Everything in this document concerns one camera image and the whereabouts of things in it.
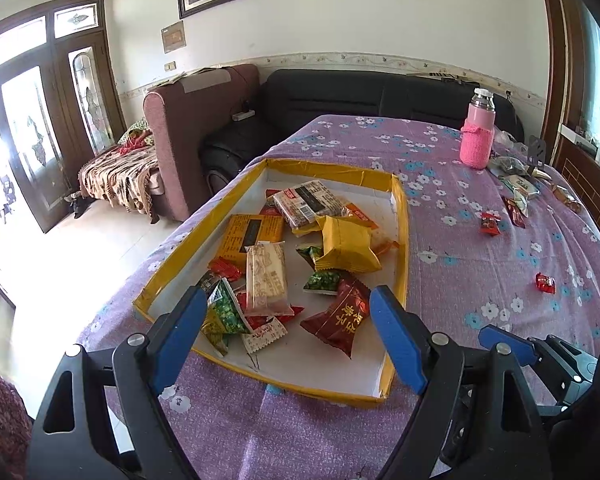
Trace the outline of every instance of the purple tablecloth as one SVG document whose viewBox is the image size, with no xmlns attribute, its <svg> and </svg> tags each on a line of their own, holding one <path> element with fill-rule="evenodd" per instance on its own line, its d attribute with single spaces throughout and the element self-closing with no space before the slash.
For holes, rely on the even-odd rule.
<svg viewBox="0 0 600 480">
<path fill-rule="evenodd" d="M 523 336 L 553 333 L 600 351 L 600 234 L 584 212 L 570 211 L 541 185 L 526 229 L 509 221 L 508 189 L 488 171 L 458 160 L 457 130 L 417 121 L 323 116 L 264 157 L 308 158 L 390 171 L 410 204 L 408 305 L 430 330 L 478 346 L 493 323 Z M 501 146 L 501 153 L 506 150 Z M 556 182 L 568 187 L 554 170 Z M 132 300 L 160 263 L 220 200 L 209 201 L 129 277 L 82 332 L 87 350 L 110 348 L 148 324 Z M 481 211 L 499 214 L 502 234 L 479 231 Z M 536 289 L 542 272 L 553 296 Z M 550 396 L 534 385 L 537 398 Z M 382 406 L 336 406 L 266 386 L 191 353 L 173 388 L 160 396 L 174 434 L 204 479 L 373 478 L 397 442 L 416 397 L 396 379 Z M 112 407 L 120 412 L 116 401 Z"/>
</svg>

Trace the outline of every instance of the wooden headboard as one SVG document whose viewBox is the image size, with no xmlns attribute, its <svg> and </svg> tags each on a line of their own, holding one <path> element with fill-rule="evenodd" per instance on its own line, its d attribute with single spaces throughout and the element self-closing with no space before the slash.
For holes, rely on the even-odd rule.
<svg viewBox="0 0 600 480">
<path fill-rule="evenodd" d="M 600 166 L 564 137 L 560 138 L 554 166 L 573 187 L 600 229 Z"/>
</svg>

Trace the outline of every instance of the black leather sofa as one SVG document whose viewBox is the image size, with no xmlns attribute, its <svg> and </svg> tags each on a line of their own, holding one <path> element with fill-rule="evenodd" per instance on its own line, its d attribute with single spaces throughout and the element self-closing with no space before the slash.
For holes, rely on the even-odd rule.
<svg viewBox="0 0 600 480">
<path fill-rule="evenodd" d="M 255 157 L 323 114 L 411 119 L 460 129 L 477 84 L 357 70 L 274 72 L 249 103 L 252 118 L 208 134 L 198 155 L 214 194 Z M 496 126 L 524 141 L 513 104 L 494 96 Z"/>
</svg>

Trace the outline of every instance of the tile floor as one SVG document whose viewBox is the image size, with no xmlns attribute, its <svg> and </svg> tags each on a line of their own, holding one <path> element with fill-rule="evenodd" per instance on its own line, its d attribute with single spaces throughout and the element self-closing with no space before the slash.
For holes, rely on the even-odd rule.
<svg viewBox="0 0 600 480">
<path fill-rule="evenodd" d="M 0 298 L 0 373 L 35 417 L 64 350 L 179 223 L 97 200 L 43 235 L 27 214 L 0 221 L 0 282 L 16 305 Z M 126 431 L 116 420 L 114 430 Z"/>
</svg>

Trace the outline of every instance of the cardboard tray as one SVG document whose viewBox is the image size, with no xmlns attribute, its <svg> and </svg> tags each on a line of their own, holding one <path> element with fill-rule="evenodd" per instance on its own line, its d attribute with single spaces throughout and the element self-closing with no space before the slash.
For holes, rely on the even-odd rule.
<svg viewBox="0 0 600 480">
<path fill-rule="evenodd" d="M 236 186 L 163 262 L 134 300 L 134 306 L 145 318 L 153 322 L 173 310 L 187 287 L 198 282 L 216 254 L 230 215 L 257 214 L 264 205 L 266 189 L 286 189 L 314 178 L 319 178 L 337 196 L 354 202 L 398 241 L 397 250 L 380 257 L 382 270 L 358 277 L 371 289 L 381 284 L 391 286 L 398 300 L 406 303 L 408 212 L 407 199 L 397 177 L 337 164 L 266 159 L 239 178 Z M 296 245 L 321 242 L 321 234 L 298 238 L 285 226 L 283 240 L 289 299 L 291 304 L 305 307 L 302 314 L 286 325 L 288 334 L 254 354 L 253 359 L 239 336 L 232 338 L 224 358 L 219 357 L 202 334 L 192 349 L 239 374 L 306 396 L 366 407 L 383 402 L 395 369 L 370 319 L 356 332 L 351 359 L 300 326 L 301 319 L 326 310 L 334 300 L 334 296 L 302 290 L 312 270 L 296 253 Z"/>
</svg>

